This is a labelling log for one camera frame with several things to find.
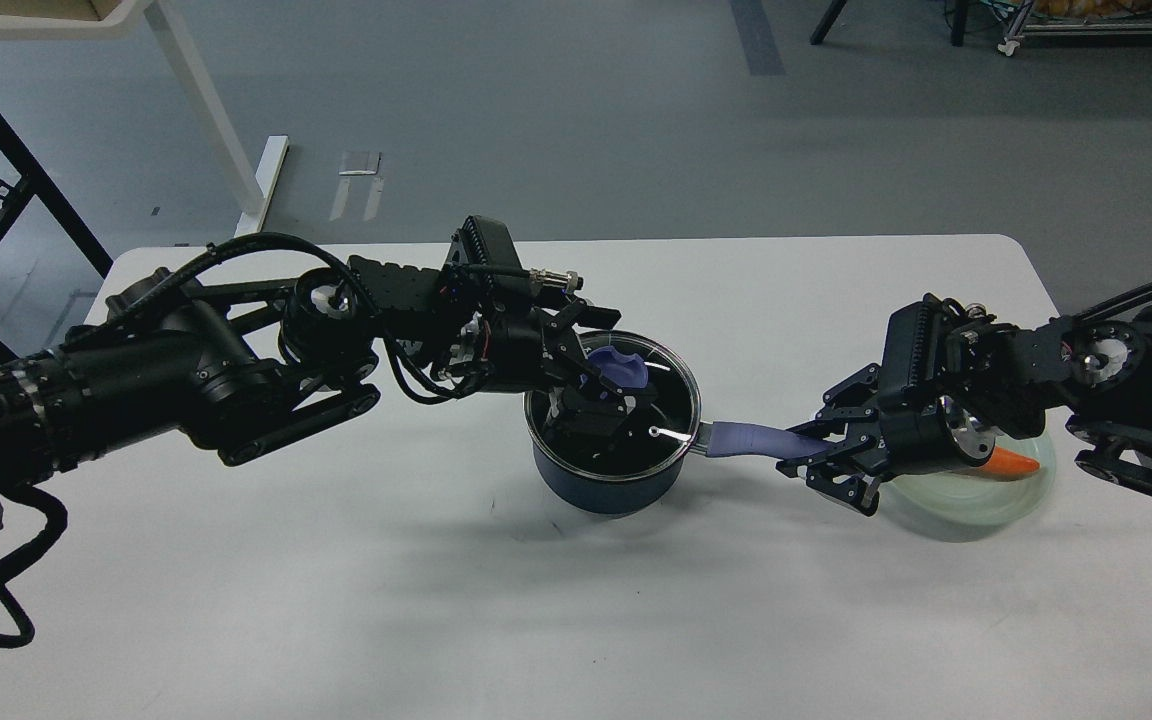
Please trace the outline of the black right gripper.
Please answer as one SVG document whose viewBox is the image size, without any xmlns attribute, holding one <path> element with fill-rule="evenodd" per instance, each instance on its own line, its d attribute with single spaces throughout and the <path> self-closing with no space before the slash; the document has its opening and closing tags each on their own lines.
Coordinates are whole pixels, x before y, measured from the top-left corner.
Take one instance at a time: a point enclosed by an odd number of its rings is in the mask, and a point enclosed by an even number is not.
<svg viewBox="0 0 1152 720">
<path fill-rule="evenodd" d="M 823 407 L 774 454 L 776 470 L 861 515 L 873 516 L 887 473 L 940 473 L 986 465 L 996 433 L 941 382 L 952 311 L 931 293 L 888 319 L 881 364 L 823 393 Z"/>
</svg>

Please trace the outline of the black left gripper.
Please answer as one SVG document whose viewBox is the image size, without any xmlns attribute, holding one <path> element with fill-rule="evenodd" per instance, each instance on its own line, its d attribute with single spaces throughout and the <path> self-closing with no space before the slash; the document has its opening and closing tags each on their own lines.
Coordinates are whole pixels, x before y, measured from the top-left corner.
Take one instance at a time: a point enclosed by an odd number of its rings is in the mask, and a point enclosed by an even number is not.
<svg viewBox="0 0 1152 720">
<path fill-rule="evenodd" d="M 611 331 L 621 313 L 579 300 L 582 286 L 576 272 L 442 270 L 445 305 L 467 313 L 442 351 L 448 395 L 547 392 L 541 441 L 570 461 L 626 454 L 634 414 L 652 404 L 652 382 L 626 388 L 588 359 L 579 331 Z"/>
</svg>

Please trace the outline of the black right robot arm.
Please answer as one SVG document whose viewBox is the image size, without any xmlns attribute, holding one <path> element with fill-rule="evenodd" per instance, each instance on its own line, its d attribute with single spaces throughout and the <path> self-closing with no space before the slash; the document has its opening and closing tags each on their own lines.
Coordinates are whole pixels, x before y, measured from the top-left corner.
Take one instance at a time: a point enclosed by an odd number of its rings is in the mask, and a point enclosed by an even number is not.
<svg viewBox="0 0 1152 720">
<path fill-rule="evenodd" d="M 1053 407 L 1085 446 L 1076 467 L 1152 497 L 1152 282 L 1034 329 L 932 293 L 900 306 L 882 359 L 795 427 L 824 447 L 776 469 L 870 516 L 882 483 L 980 468 L 998 435 L 1041 435 Z"/>
</svg>

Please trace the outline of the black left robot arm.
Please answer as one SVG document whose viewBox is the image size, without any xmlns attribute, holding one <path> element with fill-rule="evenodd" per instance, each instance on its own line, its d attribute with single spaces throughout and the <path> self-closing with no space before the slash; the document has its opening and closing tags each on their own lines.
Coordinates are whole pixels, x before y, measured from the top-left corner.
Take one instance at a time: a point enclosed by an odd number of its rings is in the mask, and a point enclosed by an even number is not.
<svg viewBox="0 0 1152 720">
<path fill-rule="evenodd" d="M 417 404 L 550 397 L 545 429 L 614 447 L 657 397 L 646 364 L 589 350 L 621 314 L 573 272 L 526 270 L 505 223 L 470 217 L 439 268 L 339 259 L 291 234 L 211 245 L 108 300 L 108 319 L 0 365 L 0 650 L 35 626 L 9 582 L 68 523 L 52 475 L 180 430 L 238 467 L 378 404 L 387 363 Z"/>
</svg>

